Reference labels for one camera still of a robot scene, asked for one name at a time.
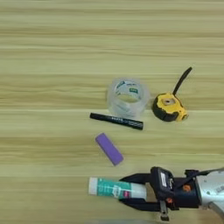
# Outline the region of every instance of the wooden table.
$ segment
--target wooden table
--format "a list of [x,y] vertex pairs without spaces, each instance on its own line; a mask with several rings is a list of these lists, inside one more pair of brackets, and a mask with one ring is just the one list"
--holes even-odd
[[[148,172],[153,165],[222,167],[224,2],[221,0],[0,0],[1,224],[158,221],[115,199],[88,195],[89,177]],[[179,91],[190,117],[144,131],[90,120],[107,114],[114,78],[138,78],[151,99]],[[124,155],[114,167],[95,137]],[[220,223],[209,211],[170,213],[171,223]]]

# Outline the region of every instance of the black marker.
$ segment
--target black marker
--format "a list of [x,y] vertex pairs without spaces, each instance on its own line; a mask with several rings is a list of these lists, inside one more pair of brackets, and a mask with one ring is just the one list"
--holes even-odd
[[116,116],[99,115],[99,114],[91,113],[90,118],[99,120],[99,121],[109,122],[109,123],[121,124],[121,125],[128,126],[133,129],[136,129],[136,130],[142,130],[144,128],[143,122],[134,121],[134,120],[125,119],[125,118],[116,117]]

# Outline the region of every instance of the clear tape roll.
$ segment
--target clear tape roll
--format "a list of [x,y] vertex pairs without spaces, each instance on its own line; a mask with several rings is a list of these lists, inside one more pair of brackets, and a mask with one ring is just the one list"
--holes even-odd
[[140,116],[149,99],[148,88],[136,79],[115,79],[108,88],[108,109],[116,116]]

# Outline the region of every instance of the tape measure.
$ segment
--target tape measure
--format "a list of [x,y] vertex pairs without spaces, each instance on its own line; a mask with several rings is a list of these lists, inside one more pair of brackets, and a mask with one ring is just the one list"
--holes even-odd
[[152,105],[152,111],[154,115],[165,121],[183,121],[188,117],[186,109],[183,107],[181,101],[176,97],[176,93],[179,90],[183,80],[193,69],[189,67],[183,75],[180,77],[176,87],[174,88],[172,94],[159,94]]

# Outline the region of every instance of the cable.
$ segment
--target cable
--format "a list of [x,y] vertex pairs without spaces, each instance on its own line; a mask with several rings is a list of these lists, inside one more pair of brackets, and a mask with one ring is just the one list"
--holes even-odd
[[174,187],[174,189],[179,189],[181,186],[187,184],[190,180],[192,180],[193,178],[196,178],[197,176],[206,176],[208,173],[210,172],[217,172],[217,171],[221,171],[223,170],[223,168],[220,168],[220,169],[213,169],[213,170],[207,170],[207,171],[198,171],[198,172],[195,172],[192,176],[184,179],[182,182],[180,182],[178,185],[176,185]]

